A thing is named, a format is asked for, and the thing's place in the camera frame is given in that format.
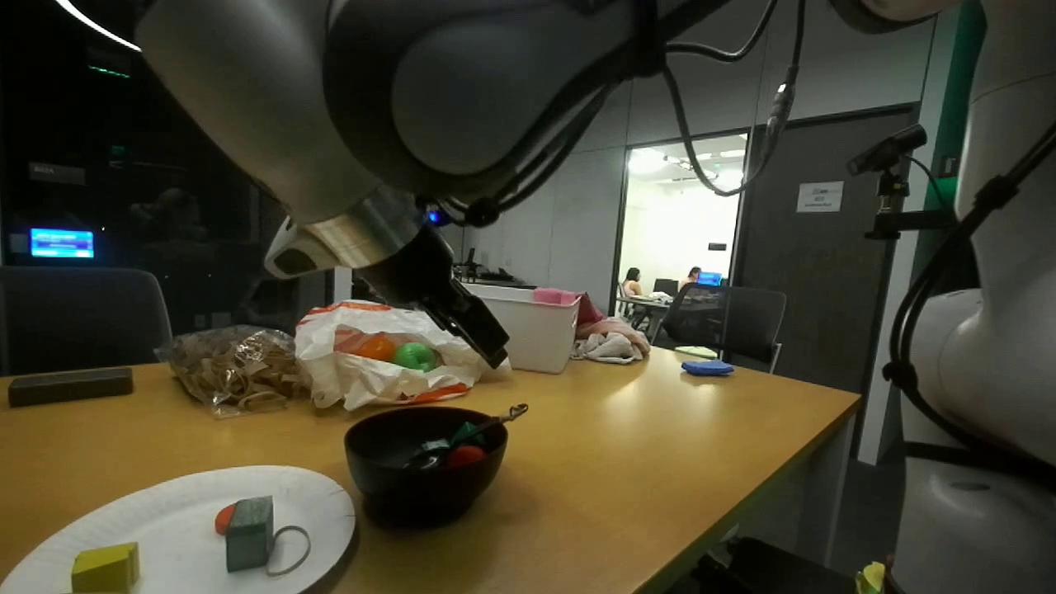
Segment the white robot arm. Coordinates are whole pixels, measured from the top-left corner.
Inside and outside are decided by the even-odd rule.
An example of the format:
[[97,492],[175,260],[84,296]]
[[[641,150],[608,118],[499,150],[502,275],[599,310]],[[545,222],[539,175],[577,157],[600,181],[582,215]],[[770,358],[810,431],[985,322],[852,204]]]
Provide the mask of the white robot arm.
[[[608,91],[653,77],[723,0],[151,0],[141,60],[286,207],[276,275],[347,264],[484,361],[504,338],[418,222],[534,192]],[[1056,0],[982,0],[956,226],[978,282],[924,269],[889,333],[914,407],[895,581],[1053,594]]]

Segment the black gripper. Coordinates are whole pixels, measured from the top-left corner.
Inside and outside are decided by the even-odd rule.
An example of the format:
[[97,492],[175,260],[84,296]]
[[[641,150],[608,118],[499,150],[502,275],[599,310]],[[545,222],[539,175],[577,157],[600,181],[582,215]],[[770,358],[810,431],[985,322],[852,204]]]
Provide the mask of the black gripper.
[[510,333],[491,310],[451,277],[451,253],[434,227],[424,227],[394,258],[364,269],[367,287],[399,307],[424,307],[443,318],[490,365],[510,361]]

